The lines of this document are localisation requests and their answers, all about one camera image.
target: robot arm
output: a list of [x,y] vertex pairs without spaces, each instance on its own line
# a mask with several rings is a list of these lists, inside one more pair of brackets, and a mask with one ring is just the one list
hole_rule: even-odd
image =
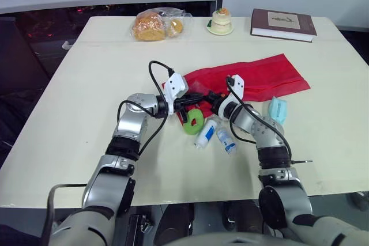
[[283,128],[272,118],[261,116],[252,107],[245,109],[237,100],[243,98],[243,80],[235,75],[227,79],[232,93],[213,103],[213,112],[250,133],[258,150],[263,189],[259,205],[265,222],[284,236],[309,245],[367,245],[368,233],[334,217],[316,217],[305,189],[291,164]]
[[140,157],[149,116],[131,103],[145,108],[155,118],[164,118],[185,105],[202,100],[199,94],[185,95],[188,90],[185,79],[173,71],[170,74],[164,85],[165,95],[136,93],[127,99],[130,103],[119,118],[106,153],[85,188],[82,209],[60,224],[49,245],[111,244],[116,216],[127,212],[131,205],[135,186],[131,175]]

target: bread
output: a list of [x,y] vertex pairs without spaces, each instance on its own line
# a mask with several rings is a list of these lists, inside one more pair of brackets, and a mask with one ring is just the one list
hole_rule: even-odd
[[133,35],[137,40],[164,40],[165,25],[161,16],[147,11],[137,15],[132,27]]
[[167,35],[169,37],[174,37],[177,34],[181,33],[183,31],[183,24],[181,20],[173,19],[171,20],[170,26],[167,29]]

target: cake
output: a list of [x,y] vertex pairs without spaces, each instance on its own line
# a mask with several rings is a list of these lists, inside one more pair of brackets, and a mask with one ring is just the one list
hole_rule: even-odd
[[221,8],[213,13],[210,28],[215,33],[228,33],[232,30],[231,14],[227,8]]

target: wire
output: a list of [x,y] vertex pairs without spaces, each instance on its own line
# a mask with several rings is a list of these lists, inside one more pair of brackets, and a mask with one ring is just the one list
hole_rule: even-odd
[[249,141],[248,139],[246,139],[246,138],[241,138],[241,137],[239,137],[237,134],[236,134],[236,132],[235,132],[235,130],[233,129],[233,119],[236,117],[236,113],[234,112],[232,115],[231,115],[231,117],[229,118],[229,128],[231,129],[231,132],[232,132],[232,134],[235,136],[235,138],[236,139],[238,139],[238,140],[240,140],[240,141],[245,141],[245,142],[248,142],[248,143],[252,143],[252,144],[256,144],[256,142],[255,141]]
[[168,74],[169,76],[172,76],[172,74],[174,73],[174,70],[171,69],[170,67],[168,67],[167,65],[161,63],[161,62],[158,62],[156,60],[152,60],[151,62],[149,62],[149,74],[150,74],[150,77],[152,79],[152,81],[154,82],[154,85],[157,89],[157,91],[159,92],[160,96],[161,96],[161,99],[163,99],[164,101],[164,105],[165,105],[165,116],[164,116],[164,119],[161,121],[159,127],[156,129],[156,131],[151,135],[151,137],[145,142],[145,144],[143,145],[143,147],[141,148],[140,152],[138,152],[138,155],[140,156],[142,154],[142,152],[145,150],[145,148],[149,145],[149,143],[151,142],[151,140],[157,135],[157,133],[160,132],[161,128],[163,128],[164,124],[165,124],[165,121],[167,121],[167,118],[168,118],[168,112],[169,112],[169,107],[168,107],[168,103],[167,101],[165,100],[165,97],[164,97],[164,94],[163,92],[161,91],[155,77],[154,77],[154,74],[152,73],[152,69],[151,69],[151,65],[155,63],[157,65],[160,65],[160,66],[163,66],[165,67],[167,70],[168,70]]
[[225,83],[227,84],[227,87],[229,89],[229,91],[236,97],[236,99],[238,100],[238,102],[240,102],[240,104],[242,105],[242,107],[253,117],[255,118],[257,121],[259,121],[260,123],[264,124],[266,127],[270,128],[271,130],[273,130],[283,141],[284,145],[286,146],[287,150],[288,150],[288,154],[289,154],[289,159],[292,158],[292,151],[291,148],[289,147],[289,144],[287,142],[287,140],[284,138],[284,136],[276,129],[274,128],[272,125],[270,125],[268,122],[265,122],[264,120],[262,120],[261,118],[259,118],[259,116],[257,116],[256,114],[254,114],[252,112],[252,110],[249,109],[249,107],[240,99],[240,97],[238,97],[238,95],[234,92],[234,90],[232,89],[231,85],[229,84],[229,82],[226,80]]
[[41,246],[47,246],[50,241],[52,223],[54,222],[54,195],[55,191],[61,187],[85,187],[87,184],[57,184],[50,189],[47,197],[46,219],[42,229]]
[[147,109],[145,109],[143,106],[140,106],[138,105],[137,103],[133,102],[133,101],[130,101],[130,100],[123,100],[120,104],[119,104],[119,107],[118,107],[118,113],[116,114],[116,122],[119,122],[119,119],[121,118],[121,109],[122,109],[122,106],[123,104],[131,104],[131,105],[134,105],[136,106],[137,108],[140,108],[141,110],[143,110],[144,112],[146,112],[148,115],[152,116],[152,117],[155,117],[155,115],[148,111]]

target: brown book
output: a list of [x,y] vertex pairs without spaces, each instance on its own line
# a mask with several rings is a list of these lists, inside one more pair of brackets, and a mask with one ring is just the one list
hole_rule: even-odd
[[254,9],[251,34],[311,42],[317,36],[311,16],[271,10]]

